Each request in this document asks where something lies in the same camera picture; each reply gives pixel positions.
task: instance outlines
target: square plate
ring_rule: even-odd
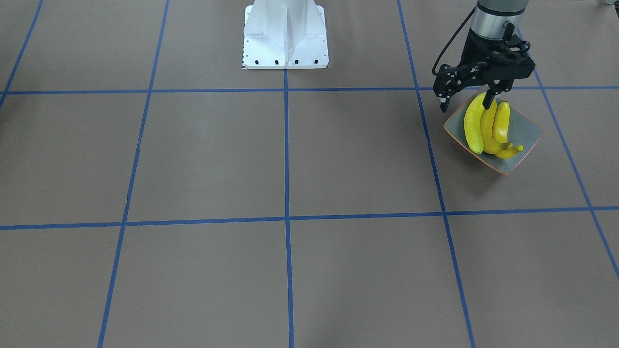
[[[464,135],[464,114],[473,99],[484,91],[486,91],[486,89],[483,88],[476,91],[449,117],[447,122],[443,125],[443,128],[458,142],[458,144],[460,144],[464,149],[466,149],[466,151],[470,152],[477,159],[482,161],[485,165],[503,175],[509,175],[514,169],[516,169],[516,167],[518,167],[520,162],[524,160],[524,157],[529,154],[539,139],[542,138],[545,130],[542,126],[535,123],[527,116],[524,116],[518,109],[514,108],[514,106],[510,104],[511,114],[509,117],[508,139],[514,144],[514,146],[522,144],[522,146],[524,146],[524,150],[510,159],[500,159],[495,155],[490,155],[485,152],[482,152],[481,154],[472,152]],[[497,97],[496,101],[501,103],[503,102],[503,99]]]

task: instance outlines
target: black object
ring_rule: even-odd
[[[466,87],[481,85],[488,85],[488,92],[483,100],[484,107],[488,109],[495,95],[511,90],[515,79],[525,79],[535,69],[535,63],[527,53],[530,44],[514,35],[515,27],[508,23],[505,25],[502,40],[482,38],[469,30],[460,64],[457,67],[442,64],[435,72],[439,59],[472,13],[449,40],[432,68],[432,73],[436,76],[433,90],[441,99],[443,112],[447,112],[451,96]]]

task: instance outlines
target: gray floor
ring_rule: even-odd
[[[329,67],[283,72],[250,0],[4,1],[0,347],[619,347],[603,3],[530,2],[502,176],[430,89],[474,2],[320,0]]]

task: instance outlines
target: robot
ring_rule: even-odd
[[[515,79],[526,79],[535,69],[530,58],[530,44],[514,34],[529,0],[478,0],[464,23],[449,39],[439,54],[432,74],[436,76],[433,90],[447,112],[450,98],[470,86],[487,85],[483,101],[486,109],[494,97],[511,90]],[[460,63],[456,67],[436,66],[462,27],[473,17],[464,43]]]

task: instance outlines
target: banana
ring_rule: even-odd
[[[495,123],[492,127],[492,137],[498,142],[507,142],[510,111],[511,109],[508,102],[500,103],[496,109]]]
[[[495,113],[496,100],[492,100],[490,108],[482,112],[482,119],[480,123],[483,139],[483,151],[487,154],[496,154],[501,150],[506,150],[513,146],[510,142],[498,142],[492,137],[492,126],[495,123]]]
[[[495,153],[495,156],[497,156],[500,159],[510,159],[512,157],[514,157],[518,152],[524,150],[524,146],[522,145],[518,145],[516,147],[512,147],[506,150],[501,150],[497,153]]]
[[[476,96],[464,114],[464,136],[470,150],[476,154],[481,154],[483,151],[481,120],[484,111],[482,105],[484,96],[486,92]]]

